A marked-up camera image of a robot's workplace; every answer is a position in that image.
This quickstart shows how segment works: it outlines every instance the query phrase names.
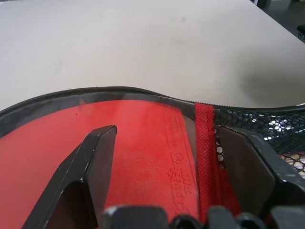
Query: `white table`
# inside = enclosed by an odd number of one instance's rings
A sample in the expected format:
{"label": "white table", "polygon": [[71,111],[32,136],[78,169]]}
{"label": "white table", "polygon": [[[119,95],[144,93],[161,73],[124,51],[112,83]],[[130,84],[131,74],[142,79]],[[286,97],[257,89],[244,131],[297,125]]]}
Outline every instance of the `white table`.
{"label": "white table", "polygon": [[299,104],[305,45],[248,0],[0,4],[0,110],[118,85],[213,104]]}

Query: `black mesh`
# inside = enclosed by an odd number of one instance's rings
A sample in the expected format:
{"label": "black mesh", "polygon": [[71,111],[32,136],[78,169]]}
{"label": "black mesh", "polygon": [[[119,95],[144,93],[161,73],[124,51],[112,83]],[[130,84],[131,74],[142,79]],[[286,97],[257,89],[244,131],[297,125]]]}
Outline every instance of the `black mesh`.
{"label": "black mesh", "polygon": [[[215,126],[239,127],[260,134],[305,178],[305,111],[261,113],[215,109],[214,123]],[[220,166],[225,166],[217,135],[216,151]]]}

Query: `white surface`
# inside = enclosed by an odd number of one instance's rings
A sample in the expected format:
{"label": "white surface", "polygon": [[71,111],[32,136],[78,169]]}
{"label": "white surface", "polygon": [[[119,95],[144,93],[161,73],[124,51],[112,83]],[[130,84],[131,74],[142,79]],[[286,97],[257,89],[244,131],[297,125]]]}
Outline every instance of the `white surface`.
{"label": "white surface", "polygon": [[134,86],[235,106],[305,101],[305,45],[248,0],[0,5],[0,110],[59,90]]}

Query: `red fabric strip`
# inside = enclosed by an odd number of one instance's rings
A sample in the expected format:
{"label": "red fabric strip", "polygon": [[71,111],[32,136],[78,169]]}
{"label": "red fabric strip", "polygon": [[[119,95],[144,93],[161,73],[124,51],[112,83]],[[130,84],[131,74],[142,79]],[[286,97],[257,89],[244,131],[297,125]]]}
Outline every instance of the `red fabric strip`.
{"label": "red fabric strip", "polygon": [[205,222],[208,208],[212,205],[223,205],[233,214],[241,211],[228,174],[217,163],[214,108],[195,104],[195,111],[200,217]]}

